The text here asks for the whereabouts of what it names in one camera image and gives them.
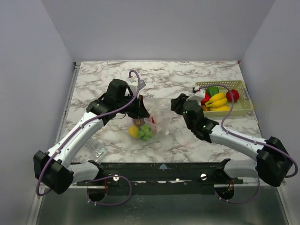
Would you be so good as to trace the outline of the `purple mangosteen toy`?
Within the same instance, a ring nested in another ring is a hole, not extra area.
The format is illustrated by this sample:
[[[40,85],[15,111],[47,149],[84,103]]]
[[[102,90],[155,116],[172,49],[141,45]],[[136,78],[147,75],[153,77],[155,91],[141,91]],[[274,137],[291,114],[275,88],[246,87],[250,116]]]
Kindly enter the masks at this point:
[[[137,127],[143,126],[145,124],[145,119],[132,119],[133,124]]]

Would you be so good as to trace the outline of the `green watermelon toy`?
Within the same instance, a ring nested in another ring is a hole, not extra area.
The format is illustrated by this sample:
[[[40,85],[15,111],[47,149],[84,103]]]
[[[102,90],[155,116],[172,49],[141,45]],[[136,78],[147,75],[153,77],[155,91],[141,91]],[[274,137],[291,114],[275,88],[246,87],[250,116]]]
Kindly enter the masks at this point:
[[[137,135],[141,140],[147,141],[153,137],[154,132],[150,126],[142,125],[138,128]]]

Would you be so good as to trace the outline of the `yellow lemon toy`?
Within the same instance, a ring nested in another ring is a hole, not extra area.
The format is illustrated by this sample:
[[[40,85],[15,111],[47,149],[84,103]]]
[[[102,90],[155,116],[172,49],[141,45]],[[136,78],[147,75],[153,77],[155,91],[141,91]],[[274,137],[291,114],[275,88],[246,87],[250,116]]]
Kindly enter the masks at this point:
[[[138,138],[138,127],[136,125],[131,125],[130,128],[128,129],[128,133],[132,138],[137,139]]]

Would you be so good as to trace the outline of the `clear zip top bag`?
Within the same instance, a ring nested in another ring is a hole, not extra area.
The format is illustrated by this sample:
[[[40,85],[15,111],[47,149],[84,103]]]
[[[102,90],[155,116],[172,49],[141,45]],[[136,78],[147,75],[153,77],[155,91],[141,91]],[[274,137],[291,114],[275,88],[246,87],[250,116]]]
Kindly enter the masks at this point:
[[[150,116],[145,119],[132,120],[128,134],[136,140],[152,142],[169,134],[173,117],[169,98],[148,98],[145,107]]]

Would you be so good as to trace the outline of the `red chili pepper toy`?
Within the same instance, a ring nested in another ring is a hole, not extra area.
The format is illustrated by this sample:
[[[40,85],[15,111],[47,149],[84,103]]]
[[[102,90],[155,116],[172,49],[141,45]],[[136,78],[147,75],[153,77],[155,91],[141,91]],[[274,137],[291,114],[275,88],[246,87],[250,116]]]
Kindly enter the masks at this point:
[[[155,123],[155,120],[154,120],[153,116],[150,116],[150,117],[146,118],[145,119],[145,124],[147,124],[154,133],[157,132],[157,126],[156,126],[156,123]]]

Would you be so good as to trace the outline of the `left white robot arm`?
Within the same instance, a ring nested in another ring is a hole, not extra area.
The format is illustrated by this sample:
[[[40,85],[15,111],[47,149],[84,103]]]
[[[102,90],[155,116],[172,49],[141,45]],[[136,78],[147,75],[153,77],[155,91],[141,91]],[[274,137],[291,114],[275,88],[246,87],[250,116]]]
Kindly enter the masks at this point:
[[[85,143],[116,114],[126,114],[132,119],[150,116],[142,95],[137,91],[145,87],[145,82],[128,84],[113,79],[104,93],[92,101],[80,121],[56,145],[46,152],[38,151],[34,157],[34,173],[38,183],[45,184],[57,194],[64,193],[72,183],[89,180],[93,185],[103,182],[104,174],[94,160],[72,164]]]

